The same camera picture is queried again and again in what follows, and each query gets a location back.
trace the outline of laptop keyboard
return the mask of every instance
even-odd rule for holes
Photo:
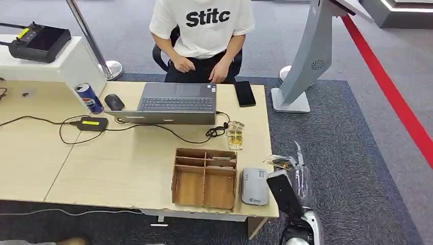
[[[142,111],[212,111],[213,98],[144,98]]]

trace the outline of speaker grille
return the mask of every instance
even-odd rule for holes
[[[311,63],[311,68],[313,70],[320,70],[323,68],[323,66],[325,66],[325,61],[323,61],[322,59],[315,60]]]

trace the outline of silver laptop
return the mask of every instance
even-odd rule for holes
[[[206,83],[146,83],[137,111],[106,111],[135,124],[214,125],[217,87]]]

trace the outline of blue soda can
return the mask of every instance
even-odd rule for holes
[[[87,108],[89,108],[89,110],[93,114],[99,114],[104,110],[101,101],[96,96],[92,87],[89,84],[83,83],[81,85],[78,85],[75,88],[75,92],[77,92],[77,94],[86,104]]]

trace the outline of metal pole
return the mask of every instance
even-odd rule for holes
[[[86,37],[87,42],[90,45],[90,48],[95,54],[96,59],[98,60],[100,64],[99,68],[104,72],[107,80],[111,81],[120,77],[120,75],[123,73],[122,65],[117,61],[105,61],[104,56],[102,55],[98,45],[95,42],[95,39],[93,38],[92,32],[87,26],[87,23],[84,20],[80,9],[78,8],[77,2],[75,0],[66,0],[66,2],[69,5],[69,8],[72,11],[72,14],[74,15],[75,19],[77,20],[78,25],[81,28],[81,31]]]

